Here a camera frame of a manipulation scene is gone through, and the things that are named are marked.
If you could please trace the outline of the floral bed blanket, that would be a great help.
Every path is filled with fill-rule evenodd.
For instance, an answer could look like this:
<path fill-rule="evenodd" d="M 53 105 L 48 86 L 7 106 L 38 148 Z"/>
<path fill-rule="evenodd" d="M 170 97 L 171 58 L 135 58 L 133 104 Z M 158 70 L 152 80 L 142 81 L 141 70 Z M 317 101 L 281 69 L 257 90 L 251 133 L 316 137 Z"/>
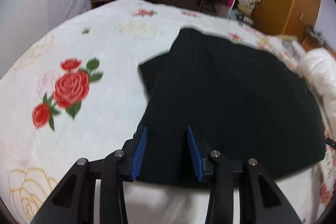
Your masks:
<path fill-rule="evenodd" d="M 273 178 L 254 158 L 210 149 L 213 175 L 197 187 L 124 181 L 123 146 L 149 102 L 138 67 L 168 53 L 183 28 L 269 52 L 303 79 L 321 113 L 324 159 Z M 61 24 L 1 79 L 5 212 L 15 223 L 335 223 L 335 135 L 297 70 L 306 53 L 234 20 L 142 0 Z"/>

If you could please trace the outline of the white duvet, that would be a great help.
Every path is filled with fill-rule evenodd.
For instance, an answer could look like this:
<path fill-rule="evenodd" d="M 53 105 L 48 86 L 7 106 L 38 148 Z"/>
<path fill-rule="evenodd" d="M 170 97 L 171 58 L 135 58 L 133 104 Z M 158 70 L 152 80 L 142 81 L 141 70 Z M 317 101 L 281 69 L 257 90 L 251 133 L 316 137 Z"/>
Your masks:
<path fill-rule="evenodd" d="M 297 70 L 322 98 L 330 129 L 335 135 L 335 58 L 325 48 L 306 53 Z"/>

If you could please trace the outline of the clothes pile on chair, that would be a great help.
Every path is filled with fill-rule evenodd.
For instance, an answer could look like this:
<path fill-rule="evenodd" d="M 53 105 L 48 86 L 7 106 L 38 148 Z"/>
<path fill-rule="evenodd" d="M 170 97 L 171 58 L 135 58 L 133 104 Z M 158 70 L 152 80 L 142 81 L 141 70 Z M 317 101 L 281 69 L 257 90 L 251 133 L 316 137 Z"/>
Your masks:
<path fill-rule="evenodd" d="M 232 20 L 237 20 L 249 26 L 253 26 L 254 24 L 253 20 L 249 16 L 244 15 L 238 9 L 232 9 L 228 15 L 228 18 Z"/>

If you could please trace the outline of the black jacket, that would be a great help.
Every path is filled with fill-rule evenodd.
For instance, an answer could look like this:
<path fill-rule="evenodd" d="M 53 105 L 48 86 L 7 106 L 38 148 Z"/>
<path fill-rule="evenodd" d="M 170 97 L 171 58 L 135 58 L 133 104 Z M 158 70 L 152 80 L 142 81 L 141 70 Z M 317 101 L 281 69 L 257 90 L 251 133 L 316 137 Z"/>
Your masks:
<path fill-rule="evenodd" d="M 314 95 L 269 52 L 183 28 L 168 53 L 138 69 L 149 96 L 140 181 L 198 186 L 188 130 L 230 159 L 256 159 L 273 178 L 325 157 Z"/>

